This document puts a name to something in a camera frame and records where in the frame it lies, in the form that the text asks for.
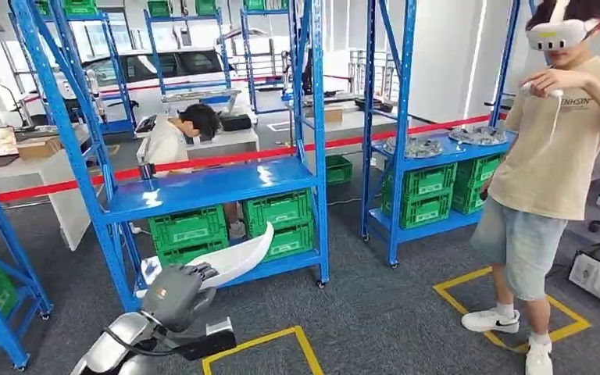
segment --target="car window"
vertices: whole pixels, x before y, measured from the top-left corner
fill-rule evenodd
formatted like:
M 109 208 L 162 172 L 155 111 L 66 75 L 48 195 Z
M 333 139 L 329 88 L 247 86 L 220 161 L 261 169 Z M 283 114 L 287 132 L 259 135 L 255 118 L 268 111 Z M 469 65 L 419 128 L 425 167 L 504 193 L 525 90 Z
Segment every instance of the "car window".
M 109 59 L 92 62 L 85 67 L 86 70 L 94 70 L 98 79 L 98 86 L 109 86 L 116 84 L 116 72 L 113 69 L 112 61 Z
M 126 64 L 128 82 L 157 79 L 157 69 L 155 68 L 152 55 L 128 56 Z M 169 78 L 180 75 L 176 56 L 173 53 L 159 54 L 159 65 L 162 68 L 162 77 Z
M 219 73 L 222 71 L 220 57 L 215 51 L 181 52 L 179 55 L 190 75 Z

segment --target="vr headset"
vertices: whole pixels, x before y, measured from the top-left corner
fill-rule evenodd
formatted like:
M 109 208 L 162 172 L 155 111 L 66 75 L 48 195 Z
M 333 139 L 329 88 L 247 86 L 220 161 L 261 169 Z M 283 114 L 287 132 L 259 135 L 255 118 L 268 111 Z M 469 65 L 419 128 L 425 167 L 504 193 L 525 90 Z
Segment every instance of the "vr headset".
M 557 0 L 548 23 L 540 23 L 528 30 L 530 47 L 536 51 L 554 52 L 572 48 L 584 41 L 600 24 L 600 18 L 587 21 L 564 20 L 570 0 Z

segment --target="denim shorts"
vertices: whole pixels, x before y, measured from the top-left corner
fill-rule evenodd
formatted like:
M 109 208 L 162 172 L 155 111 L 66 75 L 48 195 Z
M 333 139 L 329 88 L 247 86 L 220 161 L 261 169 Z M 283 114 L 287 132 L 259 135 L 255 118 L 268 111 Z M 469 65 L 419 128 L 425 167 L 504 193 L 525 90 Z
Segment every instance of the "denim shorts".
M 524 301 L 545 296 L 545 277 L 551 270 L 567 220 L 539 216 L 505 207 L 489 197 L 470 240 L 491 263 L 505 265 L 505 280 Z

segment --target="dark hair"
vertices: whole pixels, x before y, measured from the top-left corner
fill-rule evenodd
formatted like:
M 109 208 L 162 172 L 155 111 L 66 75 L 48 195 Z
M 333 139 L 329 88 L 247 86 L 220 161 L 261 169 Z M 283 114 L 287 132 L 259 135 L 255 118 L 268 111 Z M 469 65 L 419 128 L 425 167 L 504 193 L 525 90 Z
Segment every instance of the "dark hair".
M 537 11 L 526 24 L 526 30 L 550 21 L 555 3 L 556 0 L 544 0 L 538 5 Z M 593 18 L 600 18 L 600 0 L 571 0 L 565 10 L 565 20 L 587 21 Z
M 198 132 L 210 139 L 215 137 L 217 129 L 222 126 L 217 113 L 205 104 L 193 104 L 178 113 L 180 121 L 191 121 Z

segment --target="gray device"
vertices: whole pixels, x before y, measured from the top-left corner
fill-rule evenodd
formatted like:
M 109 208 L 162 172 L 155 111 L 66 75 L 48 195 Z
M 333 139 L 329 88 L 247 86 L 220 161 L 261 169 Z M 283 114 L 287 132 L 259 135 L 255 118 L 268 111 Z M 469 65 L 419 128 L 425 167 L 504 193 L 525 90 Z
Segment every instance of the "gray device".
M 216 293 L 214 287 L 199 289 L 216 275 L 207 263 L 163 269 L 149 286 L 141 310 L 124 313 L 105 328 L 71 375 L 152 375 L 156 357 L 178 354 L 191 361 L 235 348 L 228 317 L 206 324 L 202 334 L 190 333 Z

